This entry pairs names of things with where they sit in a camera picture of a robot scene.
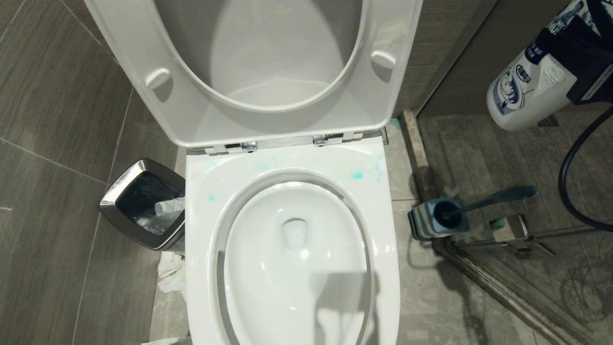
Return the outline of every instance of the stainless steel trash can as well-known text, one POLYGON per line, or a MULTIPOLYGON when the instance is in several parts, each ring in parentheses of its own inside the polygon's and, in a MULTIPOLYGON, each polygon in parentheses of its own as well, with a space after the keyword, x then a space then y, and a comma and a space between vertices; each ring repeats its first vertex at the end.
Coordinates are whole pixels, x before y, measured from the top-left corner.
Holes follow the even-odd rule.
POLYGON ((185 180, 165 166, 141 159, 100 201, 115 228, 151 250, 185 254, 185 180))

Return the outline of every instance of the gray tile wall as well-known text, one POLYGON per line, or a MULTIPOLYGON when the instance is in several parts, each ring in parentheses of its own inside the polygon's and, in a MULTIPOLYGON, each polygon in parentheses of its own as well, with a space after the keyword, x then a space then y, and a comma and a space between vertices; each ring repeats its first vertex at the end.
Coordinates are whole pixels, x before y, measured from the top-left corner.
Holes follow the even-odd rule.
POLYGON ((395 112, 419 110, 498 0, 424 0, 395 112))
POLYGON ((81 0, 0 0, 2 344, 148 340, 159 255, 97 205, 177 151, 101 39, 81 0))

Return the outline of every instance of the bottle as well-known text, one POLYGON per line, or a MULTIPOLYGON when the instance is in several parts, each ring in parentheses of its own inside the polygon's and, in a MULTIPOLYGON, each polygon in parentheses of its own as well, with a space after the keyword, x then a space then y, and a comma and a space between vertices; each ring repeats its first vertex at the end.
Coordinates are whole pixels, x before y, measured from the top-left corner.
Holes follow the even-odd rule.
MULTIPOLYGON (((601 4, 609 16, 613 16, 612 1, 602 0, 601 4)), ((586 0, 569 2, 545 30, 556 36, 574 17, 579 17, 600 36, 586 0)), ((528 45, 487 90, 490 115, 505 130, 517 131, 532 126, 571 103, 566 94, 577 82, 577 76, 546 51, 548 48, 541 37, 539 35, 528 45)))

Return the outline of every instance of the toilet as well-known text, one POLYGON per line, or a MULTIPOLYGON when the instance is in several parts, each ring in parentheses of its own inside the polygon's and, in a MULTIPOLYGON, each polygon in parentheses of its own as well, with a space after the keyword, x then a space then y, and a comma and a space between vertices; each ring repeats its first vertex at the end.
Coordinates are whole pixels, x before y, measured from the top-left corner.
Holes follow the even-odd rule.
POLYGON ((186 147, 189 329, 204 344, 395 344, 381 128, 421 0, 86 0, 186 147))

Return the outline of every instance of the drain hole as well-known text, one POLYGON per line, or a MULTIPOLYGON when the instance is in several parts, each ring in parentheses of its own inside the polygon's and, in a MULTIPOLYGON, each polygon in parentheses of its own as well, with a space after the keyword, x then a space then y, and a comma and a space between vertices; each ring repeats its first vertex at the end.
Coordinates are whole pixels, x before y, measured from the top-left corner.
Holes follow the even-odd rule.
POLYGON ((307 221, 291 218, 283 222, 283 241, 288 249, 300 249, 307 244, 307 221))

